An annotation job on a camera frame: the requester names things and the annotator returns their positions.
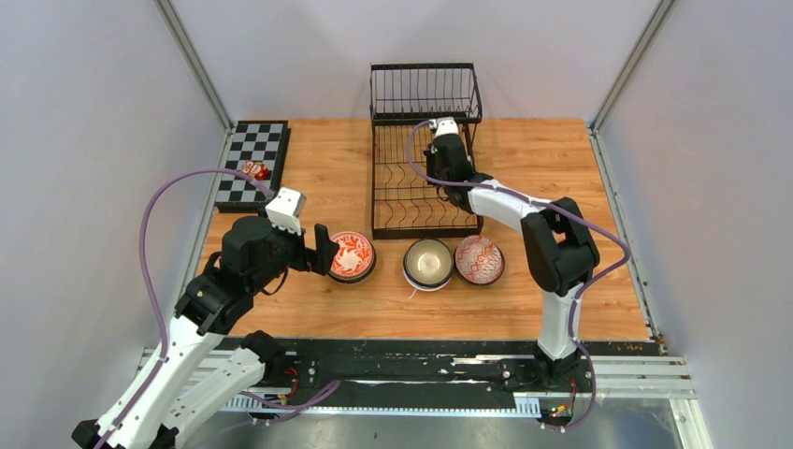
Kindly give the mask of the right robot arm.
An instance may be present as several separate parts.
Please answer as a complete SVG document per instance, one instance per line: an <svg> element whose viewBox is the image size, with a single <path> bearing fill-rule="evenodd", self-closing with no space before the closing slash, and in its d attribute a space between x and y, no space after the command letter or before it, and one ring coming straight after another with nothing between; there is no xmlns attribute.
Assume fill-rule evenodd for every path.
<svg viewBox="0 0 793 449"><path fill-rule="evenodd" d="M577 370L580 295L592 278L599 252L575 201L537 199L516 193L474 170L456 133L437 133L424 151L427 177L450 202L491 218L523 239L530 275L542 291L541 333L534 352L534 377L557 390Z"/></svg>

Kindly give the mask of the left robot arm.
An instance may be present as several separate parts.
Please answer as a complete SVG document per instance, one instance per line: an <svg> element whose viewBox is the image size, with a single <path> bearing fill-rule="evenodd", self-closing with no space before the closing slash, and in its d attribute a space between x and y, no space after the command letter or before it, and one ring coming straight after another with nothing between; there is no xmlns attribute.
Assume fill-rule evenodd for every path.
<svg viewBox="0 0 793 449"><path fill-rule="evenodd" d="M176 448L244 389L257 382L279 384L286 374L285 350L266 332L255 331L208 377L185 387L269 283L289 269L329 272L339 245L323 224L315 225L314 236L317 246L311 249L301 227L281 228L266 216L236 220L222 249L186 286L160 354L110 410L78 423L73 441L81 448Z"/></svg>

